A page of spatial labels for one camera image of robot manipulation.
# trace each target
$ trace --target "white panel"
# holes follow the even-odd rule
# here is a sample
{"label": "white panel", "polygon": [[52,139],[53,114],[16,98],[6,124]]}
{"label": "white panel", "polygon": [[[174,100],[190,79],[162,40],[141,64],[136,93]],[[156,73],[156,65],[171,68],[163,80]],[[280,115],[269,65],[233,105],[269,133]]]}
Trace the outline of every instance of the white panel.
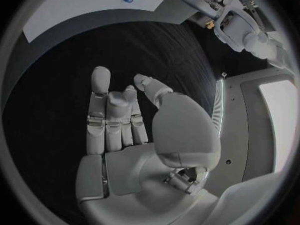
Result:
{"label": "white panel", "polygon": [[23,31],[28,42],[31,42],[53,26],[82,14],[112,9],[154,11],[162,1],[133,0],[128,3],[123,0],[46,0],[27,21]]}
{"label": "white panel", "polygon": [[272,120],[275,138],[274,171],[278,172],[285,165],[294,141],[298,116],[297,88],[290,81],[284,80],[262,84],[259,89]]}

